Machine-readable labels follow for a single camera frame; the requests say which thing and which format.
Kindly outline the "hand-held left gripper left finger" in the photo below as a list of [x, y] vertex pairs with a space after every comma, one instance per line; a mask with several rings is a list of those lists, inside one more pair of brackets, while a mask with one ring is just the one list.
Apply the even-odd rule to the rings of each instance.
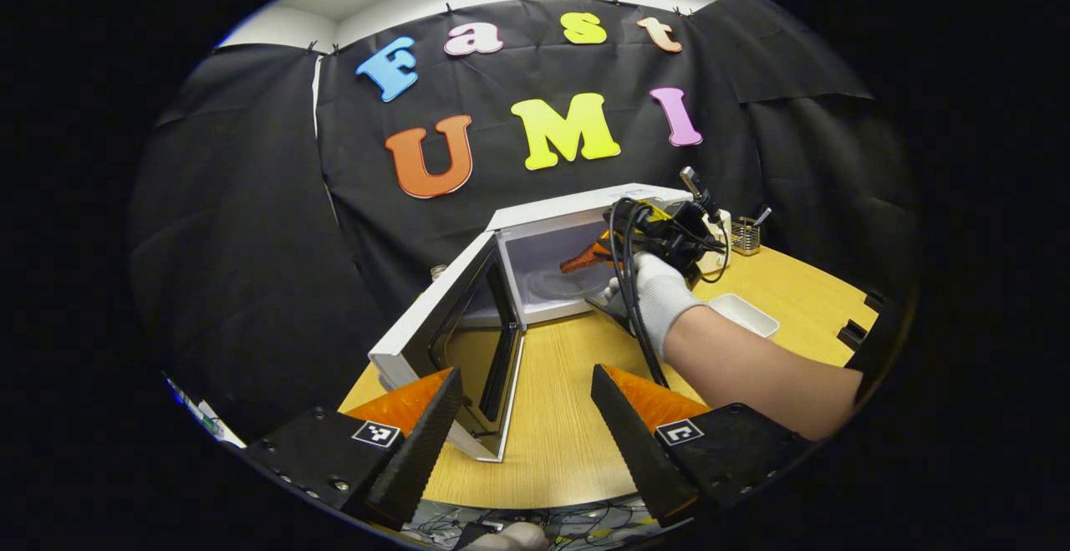
[[462, 402], [456, 368], [350, 411], [314, 407], [248, 443], [253, 466], [317, 503], [382, 529], [416, 512]]

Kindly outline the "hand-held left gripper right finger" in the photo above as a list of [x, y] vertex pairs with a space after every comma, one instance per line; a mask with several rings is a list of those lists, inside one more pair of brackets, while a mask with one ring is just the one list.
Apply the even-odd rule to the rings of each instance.
[[710, 409], [612, 365], [593, 368], [591, 398], [661, 527], [737, 505], [814, 446], [749, 405]]

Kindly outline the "white microwave oven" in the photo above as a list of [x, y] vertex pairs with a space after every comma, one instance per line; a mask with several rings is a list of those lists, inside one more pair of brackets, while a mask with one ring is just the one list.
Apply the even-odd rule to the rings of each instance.
[[482, 462], [504, 459], [528, 327], [588, 313], [588, 296], [547, 300], [528, 277], [554, 269], [605, 231], [603, 211], [622, 197], [657, 206], [689, 199], [668, 186], [623, 184], [496, 209], [485, 231], [450, 261], [369, 352], [386, 391], [456, 368], [462, 402], [448, 441]]

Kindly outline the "white toaster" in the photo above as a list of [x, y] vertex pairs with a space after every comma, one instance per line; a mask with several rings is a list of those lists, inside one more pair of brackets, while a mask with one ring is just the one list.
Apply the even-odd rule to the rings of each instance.
[[714, 276], [732, 262], [731, 214], [719, 209], [717, 216], [704, 218], [708, 235], [715, 240], [715, 249], [703, 255], [698, 266], [704, 276]]

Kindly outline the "glass turntable plate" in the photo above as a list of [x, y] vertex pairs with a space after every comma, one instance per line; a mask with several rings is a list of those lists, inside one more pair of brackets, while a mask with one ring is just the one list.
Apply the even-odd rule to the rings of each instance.
[[588, 267], [571, 273], [544, 269], [528, 277], [528, 292], [547, 300], [577, 300], [600, 293], [608, 287], [612, 274], [601, 267]]

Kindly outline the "white rectangular tray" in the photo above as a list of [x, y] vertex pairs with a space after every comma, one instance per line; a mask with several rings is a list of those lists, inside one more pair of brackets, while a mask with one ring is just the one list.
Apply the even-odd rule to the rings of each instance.
[[725, 316], [731, 322], [742, 326], [743, 330], [751, 331], [768, 340], [775, 338], [780, 330], [780, 323], [771, 315], [761, 311], [749, 301], [736, 294], [722, 294], [710, 299], [708, 306], [712, 310]]

